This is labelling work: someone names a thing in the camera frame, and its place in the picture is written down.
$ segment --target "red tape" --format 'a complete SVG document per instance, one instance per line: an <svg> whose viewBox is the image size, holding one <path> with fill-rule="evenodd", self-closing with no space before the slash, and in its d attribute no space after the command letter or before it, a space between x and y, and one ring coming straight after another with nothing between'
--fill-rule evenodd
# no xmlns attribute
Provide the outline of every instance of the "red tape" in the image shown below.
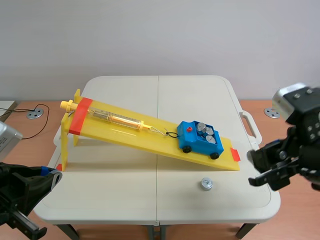
<svg viewBox="0 0 320 240"><path fill-rule="evenodd" d="M79 102L74 112L74 117L70 125L69 133L80 135L82 126L85 121L85 117L88 113L88 108L90 107L91 103L92 103L92 99L85 98L85 97L82 98L82 100Z"/></svg>
<svg viewBox="0 0 320 240"><path fill-rule="evenodd" d="M235 162L241 161L237 149L233 149L232 147L230 147L230 150L231 150L231 154L232 154L233 160L234 160Z"/></svg>

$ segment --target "yellow plastic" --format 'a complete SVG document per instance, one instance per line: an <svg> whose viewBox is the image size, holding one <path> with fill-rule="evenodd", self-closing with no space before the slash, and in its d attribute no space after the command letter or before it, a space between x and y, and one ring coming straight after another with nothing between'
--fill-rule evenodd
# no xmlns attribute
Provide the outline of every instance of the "yellow plastic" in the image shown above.
<svg viewBox="0 0 320 240"><path fill-rule="evenodd" d="M178 125L176 123L161 120L148 115L143 115L134 111L98 102L95 100L92 101L92 104L90 106L115 114L128 116L133 119L143 120L148 125L153 126L163 132L165 132L165 128L168 132L177 132ZM61 157L63 171L67 165L67 141L64 138L66 135L63 135L62 132L69 131L69 127L73 120L73 117L74 114L68 117L68 114L66 113L61 122ZM84 119L80 135L109 143L140 149L163 156L168 156L171 158L193 162L196 164L202 164L225 170L239 170L239 164L238 162L234 161L230 150L230 148L232 147L231 141L228 138L224 137L221 137L224 152L218 159L212 160L207 155L195 152L183 153L178 146L178 140L176 138L163 136L160 133L153 132L147 129L139 131L134 128L106 122L104 120L97 119L96 117L92 117L88 114Z"/></svg>
<svg viewBox="0 0 320 240"><path fill-rule="evenodd" d="M65 109L67 113L75 111L77 109L78 104L74 103L74 101L62 101L60 104L60 108Z"/></svg>

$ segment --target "toy car wheel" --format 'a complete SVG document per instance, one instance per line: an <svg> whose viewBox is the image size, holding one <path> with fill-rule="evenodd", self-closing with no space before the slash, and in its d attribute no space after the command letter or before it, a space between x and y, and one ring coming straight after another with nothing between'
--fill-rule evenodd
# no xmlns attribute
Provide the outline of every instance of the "toy car wheel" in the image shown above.
<svg viewBox="0 0 320 240"><path fill-rule="evenodd" d="M190 146L184 146L182 148L182 152L184 152L185 154L191 153L192 149Z"/></svg>
<svg viewBox="0 0 320 240"><path fill-rule="evenodd" d="M219 154L216 153L216 152L214 152L214 153L210 154L210 158L211 158L212 160L218 159L218 158L219 158Z"/></svg>

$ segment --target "yellow support stand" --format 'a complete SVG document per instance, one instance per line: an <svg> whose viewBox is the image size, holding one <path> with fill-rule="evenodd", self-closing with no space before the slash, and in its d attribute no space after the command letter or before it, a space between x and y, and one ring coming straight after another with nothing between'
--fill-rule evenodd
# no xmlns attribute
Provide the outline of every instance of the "yellow support stand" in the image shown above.
<svg viewBox="0 0 320 240"><path fill-rule="evenodd" d="M74 95L74 102L79 103L82 97L78 89ZM162 119L140 114L134 111L123 109L117 106L93 100L90 108L111 112L114 114L130 117L143 121L145 124L155 127L161 132L177 132L177 124ZM75 114L70 116L66 113L61 121L61 164L62 171L66 169L68 163L68 132ZM232 143L228 138L221 137L224 152L216 160L209 156L196 152L183 153L179 148L178 140L161 133L150 131L148 129L135 129L112 122L105 121L87 114L80 131L80 135L109 143L128 146L143 151L176 158L196 164L202 164L210 167L239 170L239 164L232 155ZM73 135L73 144L76 146L78 136Z"/></svg>

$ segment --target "wooden floor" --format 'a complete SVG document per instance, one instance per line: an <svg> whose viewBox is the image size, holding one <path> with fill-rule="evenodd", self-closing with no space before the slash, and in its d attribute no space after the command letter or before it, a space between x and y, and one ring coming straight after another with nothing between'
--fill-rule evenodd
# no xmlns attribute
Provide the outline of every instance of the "wooden floor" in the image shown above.
<svg viewBox="0 0 320 240"><path fill-rule="evenodd" d="M39 102L23 102L19 108L33 108ZM50 116L46 129L39 136L23 140L4 162L28 166L47 165L55 149L53 137L59 127L63 111L58 102L46 102ZM271 101L241 101L242 108L252 114L263 138L263 144L286 135L283 119L265 116L264 108ZM25 113L13 113L7 124L20 130L24 136L37 132L45 121L39 118L25 125ZM310 183L300 176L291 179L291 185L280 190L281 207L268 222L257 225L244 240L320 240L320 192L311 189ZM42 227L47 227L43 240L69 240L56 226L42 222L34 213L29 216ZM192 224L167 228L167 240L236 240L235 233L241 224ZM147 240L147 230L135 225L75 225L81 240ZM7 225L0 227L0 240L24 240L22 233Z"/></svg>

